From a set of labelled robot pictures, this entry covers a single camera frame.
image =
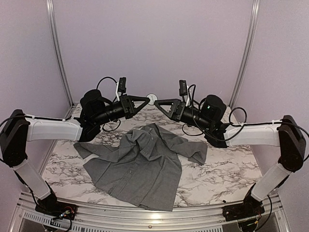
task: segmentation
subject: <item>garment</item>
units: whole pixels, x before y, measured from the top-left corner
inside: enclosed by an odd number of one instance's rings
[[[119,147],[75,143],[94,185],[109,195],[138,207],[172,211],[182,166],[177,154],[204,164],[207,145],[189,142],[156,124],[131,130]]]

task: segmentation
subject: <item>purple-tinted backdrop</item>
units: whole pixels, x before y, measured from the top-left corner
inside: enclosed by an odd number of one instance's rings
[[[237,106],[247,110],[250,122],[280,119],[290,114],[309,130],[308,90],[309,2],[261,1],[253,49]],[[278,148],[255,146],[253,151],[263,173],[280,156]],[[309,231],[308,193],[307,162],[279,191],[292,232]]]
[[[196,83],[196,98],[228,103],[238,75],[252,1],[55,1],[59,41],[78,102],[104,76],[126,76],[127,92],[177,98],[178,80]],[[104,96],[114,97],[111,81]]]
[[[63,117],[68,104],[53,51],[46,1],[1,1],[0,28],[0,121],[14,109]],[[50,142],[27,144],[36,168]],[[7,232],[22,186],[3,163],[0,186],[0,232]]]

